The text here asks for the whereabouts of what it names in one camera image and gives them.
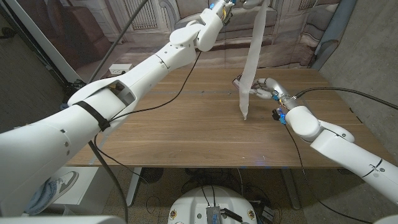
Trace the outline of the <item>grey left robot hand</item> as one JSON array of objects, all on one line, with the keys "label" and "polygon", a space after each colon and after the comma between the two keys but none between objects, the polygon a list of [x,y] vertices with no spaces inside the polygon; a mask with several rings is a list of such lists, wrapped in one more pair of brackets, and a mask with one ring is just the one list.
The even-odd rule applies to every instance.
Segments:
[{"label": "grey left robot hand", "polygon": [[232,0],[236,7],[241,7],[243,9],[252,9],[260,5],[264,0]]}]

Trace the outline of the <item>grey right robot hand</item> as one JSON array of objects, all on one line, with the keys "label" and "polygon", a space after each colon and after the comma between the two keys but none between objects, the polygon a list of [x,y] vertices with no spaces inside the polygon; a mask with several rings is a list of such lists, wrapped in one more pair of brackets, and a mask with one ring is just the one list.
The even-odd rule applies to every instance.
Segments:
[{"label": "grey right robot hand", "polygon": [[273,78],[259,78],[254,80],[249,93],[265,100],[273,99],[287,110],[292,110],[299,106],[296,98],[291,96],[288,91]]}]

